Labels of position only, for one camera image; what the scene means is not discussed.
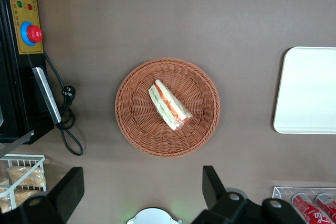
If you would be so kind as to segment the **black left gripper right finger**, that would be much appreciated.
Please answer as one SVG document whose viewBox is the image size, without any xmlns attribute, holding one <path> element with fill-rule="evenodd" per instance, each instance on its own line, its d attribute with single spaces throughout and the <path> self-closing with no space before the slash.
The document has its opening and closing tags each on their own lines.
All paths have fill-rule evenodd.
<svg viewBox="0 0 336 224">
<path fill-rule="evenodd" d="M 267 198 L 258 205 L 242 191 L 227 191 L 213 166 L 203 167 L 202 192 L 207 208 L 193 223 L 305 223 L 284 200 Z"/>
</svg>

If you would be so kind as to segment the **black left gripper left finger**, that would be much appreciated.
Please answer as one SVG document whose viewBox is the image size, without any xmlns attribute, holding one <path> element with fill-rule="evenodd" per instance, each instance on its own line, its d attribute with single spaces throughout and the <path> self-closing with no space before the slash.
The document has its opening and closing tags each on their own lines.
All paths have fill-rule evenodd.
<svg viewBox="0 0 336 224">
<path fill-rule="evenodd" d="M 73 167 L 47 194 L 33 195 L 18 208 L 18 223 L 66 223 L 85 193 L 82 167 Z"/>
</svg>

